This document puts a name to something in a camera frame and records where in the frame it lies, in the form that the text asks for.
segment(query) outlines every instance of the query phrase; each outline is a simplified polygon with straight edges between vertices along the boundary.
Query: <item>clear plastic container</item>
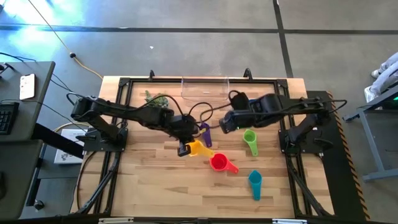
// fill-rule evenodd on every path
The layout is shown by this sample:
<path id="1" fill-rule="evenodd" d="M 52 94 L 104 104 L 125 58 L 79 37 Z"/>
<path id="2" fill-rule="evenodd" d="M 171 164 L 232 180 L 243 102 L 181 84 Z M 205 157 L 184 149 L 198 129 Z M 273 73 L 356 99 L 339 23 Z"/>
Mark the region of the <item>clear plastic container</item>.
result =
<path id="1" fill-rule="evenodd" d="M 182 77 L 181 97 L 192 101 L 222 101 L 228 99 L 228 77 L 212 77 L 211 81 Z"/>

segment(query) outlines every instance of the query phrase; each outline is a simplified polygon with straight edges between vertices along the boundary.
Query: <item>measuring cup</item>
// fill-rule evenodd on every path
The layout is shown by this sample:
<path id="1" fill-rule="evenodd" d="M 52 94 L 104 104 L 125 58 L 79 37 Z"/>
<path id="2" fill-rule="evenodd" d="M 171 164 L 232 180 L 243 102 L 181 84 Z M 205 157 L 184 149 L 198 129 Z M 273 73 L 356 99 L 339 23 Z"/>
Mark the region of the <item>measuring cup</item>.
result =
<path id="1" fill-rule="evenodd" d="M 189 145 L 191 147 L 191 154 L 189 154 L 189 156 L 203 155 L 203 156 L 207 156 L 210 158 L 214 156 L 213 150 L 205 147 L 201 143 L 201 141 L 194 140 L 193 142 L 190 142 L 187 145 Z"/>
<path id="2" fill-rule="evenodd" d="M 201 136 L 203 138 L 203 140 L 205 140 L 206 146 L 207 147 L 211 147 L 212 143 L 211 143 L 211 136 L 210 136 L 210 126 L 206 123 L 202 123 L 200 125 L 200 130 L 204 132 L 202 132 Z"/>
<path id="3" fill-rule="evenodd" d="M 262 183 L 262 176 L 261 174 L 254 170 L 249 175 L 249 182 L 253 191 L 253 198 L 254 200 L 260 200 L 261 198 L 261 183 Z"/>
<path id="4" fill-rule="evenodd" d="M 220 152 L 214 154 L 213 158 L 210 158 L 210 166 L 214 171 L 230 171 L 234 174 L 239 172 L 239 168 L 237 168 L 228 158 Z"/>
<path id="5" fill-rule="evenodd" d="M 249 145 L 251 154 L 258 156 L 259 151 L 257 149 L 257 136 L 256 133 L 250 129 L 247 129 L 243 134 L 243 140 Z"/>

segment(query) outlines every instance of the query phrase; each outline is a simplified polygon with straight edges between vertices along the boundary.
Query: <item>green measuring cup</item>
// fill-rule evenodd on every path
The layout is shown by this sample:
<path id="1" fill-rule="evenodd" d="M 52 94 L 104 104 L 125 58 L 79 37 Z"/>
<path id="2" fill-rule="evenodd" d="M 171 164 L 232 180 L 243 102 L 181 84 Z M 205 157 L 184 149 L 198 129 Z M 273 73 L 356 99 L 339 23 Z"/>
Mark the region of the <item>green measuring cup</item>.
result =
<path id="1" fill-rule="evenodd" d="M 247 129 L 243 134 L 243 140 L 249 145 L 251 154 L 258 156 L 259 151 L 257 149 L 257 136 L 256 133 L 250 129 Z"/>

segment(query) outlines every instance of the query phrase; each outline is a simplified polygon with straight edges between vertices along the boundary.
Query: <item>green plant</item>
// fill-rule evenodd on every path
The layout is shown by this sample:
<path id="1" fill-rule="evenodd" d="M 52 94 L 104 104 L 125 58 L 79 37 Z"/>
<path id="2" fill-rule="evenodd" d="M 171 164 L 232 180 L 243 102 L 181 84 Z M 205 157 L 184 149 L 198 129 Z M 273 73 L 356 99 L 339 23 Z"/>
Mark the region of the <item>green plant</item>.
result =
<path id="1" fill-rule="evenodd" d="M 145 94 L 146 94 L 146 97 L 145 97 L 146 102 L 149 102 L 151 99 L 155 98 L 156 96 L 161 95 L 161 93 L 158 93 L 156 96 L 151 97 L 151 95 L 150 95 L 148 90 L 145 90 Z M 169 101 L 167 100 L 166 97 L 162 96 L 162 97 L 159 97 L 158 99 L 155 99 L 154 101 L 150 102 L 149 105 L 151 105 L 151 106 L 159 106 L 161 108 L 168 108 L 169 107 Z"/>

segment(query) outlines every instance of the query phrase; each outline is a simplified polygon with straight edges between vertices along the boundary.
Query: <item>red measuring cup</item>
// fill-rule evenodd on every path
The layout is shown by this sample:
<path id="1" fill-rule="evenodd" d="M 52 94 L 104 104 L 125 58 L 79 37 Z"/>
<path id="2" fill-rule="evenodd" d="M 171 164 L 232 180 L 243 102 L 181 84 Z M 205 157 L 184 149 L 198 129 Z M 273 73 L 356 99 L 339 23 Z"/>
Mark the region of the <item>red measuring cup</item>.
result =
<path id="1" fill-rule="evenodd" d="M 210 166 L 215 171 L 230 171 L 234 174 L 239 172 L 239 168 L 237 168 L 228 158 L 220 152 L 214 154 L 212 158 L 210 158 Z"/>

